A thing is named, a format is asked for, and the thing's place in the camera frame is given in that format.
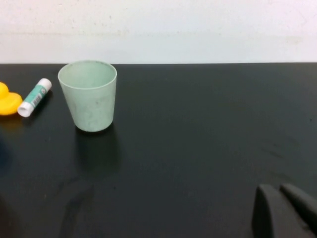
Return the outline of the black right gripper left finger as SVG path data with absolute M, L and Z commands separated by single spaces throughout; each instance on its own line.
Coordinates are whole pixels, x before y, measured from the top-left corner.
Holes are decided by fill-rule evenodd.
M 255 238 L 315 237 L 315 231 L 310 230 L 280 188 L 269 184 L 256 189 L 252 231 Z

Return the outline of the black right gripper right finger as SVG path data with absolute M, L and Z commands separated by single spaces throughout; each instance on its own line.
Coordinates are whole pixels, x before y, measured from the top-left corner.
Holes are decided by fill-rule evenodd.
M 309 226 L 311 231 L 317 230 L 317 199 L 310 196 L 302 189 L 285 183 L 280 186 L 280 191 L 295 208 L 299 216 Z

